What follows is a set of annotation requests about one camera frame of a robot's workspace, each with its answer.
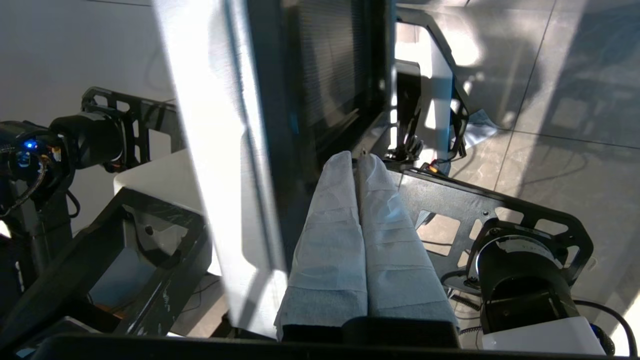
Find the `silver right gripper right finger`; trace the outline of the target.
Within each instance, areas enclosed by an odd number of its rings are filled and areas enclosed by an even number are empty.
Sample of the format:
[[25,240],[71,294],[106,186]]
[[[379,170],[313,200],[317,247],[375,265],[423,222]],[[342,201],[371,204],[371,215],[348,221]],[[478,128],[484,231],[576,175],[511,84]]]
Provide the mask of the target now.
[[368,153],[359,158],[356,175],[368,314],[448,322],[458,329],[449,298],[386,165]]

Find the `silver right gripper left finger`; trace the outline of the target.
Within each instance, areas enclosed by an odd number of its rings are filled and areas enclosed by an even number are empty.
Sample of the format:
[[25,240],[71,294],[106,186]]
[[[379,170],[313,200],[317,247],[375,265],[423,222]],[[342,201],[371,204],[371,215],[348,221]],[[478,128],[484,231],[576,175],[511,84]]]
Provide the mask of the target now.
[[368,314],[366,255],[352,154],[322,169],[274,322],[279,341],[299,328],[340,329]]

